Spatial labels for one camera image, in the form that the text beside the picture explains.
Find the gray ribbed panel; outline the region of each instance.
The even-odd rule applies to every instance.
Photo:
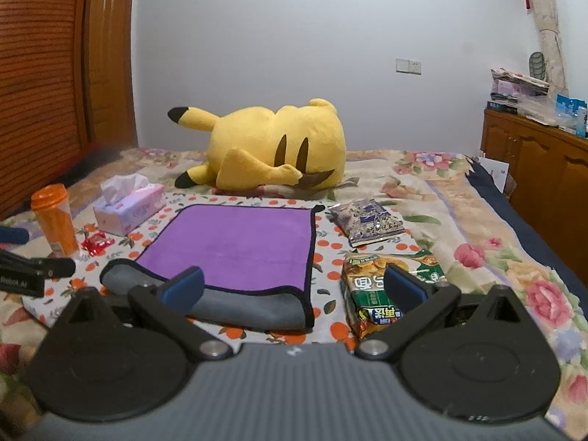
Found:
[[[293,348],[245,344],[233,359],[203,364],[147,415],[107,424],[46,415],[24,441],[567,439],[544,419],[489,427],[440,416],[411,398],[386,364],[354,358],[344,344],[302,345],[296,356]]]

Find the red candy wrapper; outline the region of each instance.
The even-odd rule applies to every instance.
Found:
[[[99,231],[88,237],[80,245],[83,250],[87,250],[91,256],[96,256],[112,244],[114,244],[114,239],[107,237],[104,232]]]

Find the plush body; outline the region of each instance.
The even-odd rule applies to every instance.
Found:
[[[188,169],[176,187],[213,184],[223,190],[284,184],[305,189],[337,185],[345,169],[345,137],[334,106],[312,99],[277,113],[247,107],[219,117],[196,107],[175,107],[180,126],[211,132],[208,162]]]

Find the light switch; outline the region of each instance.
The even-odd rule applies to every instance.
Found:
[[[396,73],[410,73],[410,60],[396,58]]]
[[[414,75],[420,75],[421,72],[421,64],[420,61],[411,61],[409,64],[410,72]]]

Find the plastic cup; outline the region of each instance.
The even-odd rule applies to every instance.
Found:
[[[56,256],[68,257],[78,250],[69,194],[63,184],[52,184],[35,192],[31,196],[31,209]]]

